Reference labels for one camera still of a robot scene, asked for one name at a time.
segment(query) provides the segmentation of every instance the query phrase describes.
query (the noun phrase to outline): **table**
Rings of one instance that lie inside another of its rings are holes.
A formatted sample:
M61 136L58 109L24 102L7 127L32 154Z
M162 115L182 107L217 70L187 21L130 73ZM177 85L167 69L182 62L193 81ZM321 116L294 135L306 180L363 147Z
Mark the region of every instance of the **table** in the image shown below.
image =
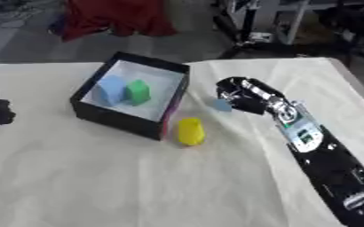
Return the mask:
M18 114L0 129L0 226L340 226L269 117L208 106L215 82L252 76L313 115L364 164L364 88L332 59L192 63L171 121L199 117L203 145L156 142L75 118L68 98L100 63L0 65Z

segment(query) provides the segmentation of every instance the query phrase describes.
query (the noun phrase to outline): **floor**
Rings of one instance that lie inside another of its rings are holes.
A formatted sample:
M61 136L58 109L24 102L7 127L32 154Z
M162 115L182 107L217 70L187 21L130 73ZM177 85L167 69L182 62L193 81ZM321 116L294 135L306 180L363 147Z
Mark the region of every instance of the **floor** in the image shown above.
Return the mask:
M61 42L46 31L49 23L59 15L59 0L36 0L34 3L36 11L23 21L9 21L6 17L9 15L0 15L0 63L104 61L116 51L191 62L215 59L230 46L213 29L210 0L168 0L170 20L179 32L174 36L116 37L101 33L69 43ZM364 60L355 59L351 70L364 83Z

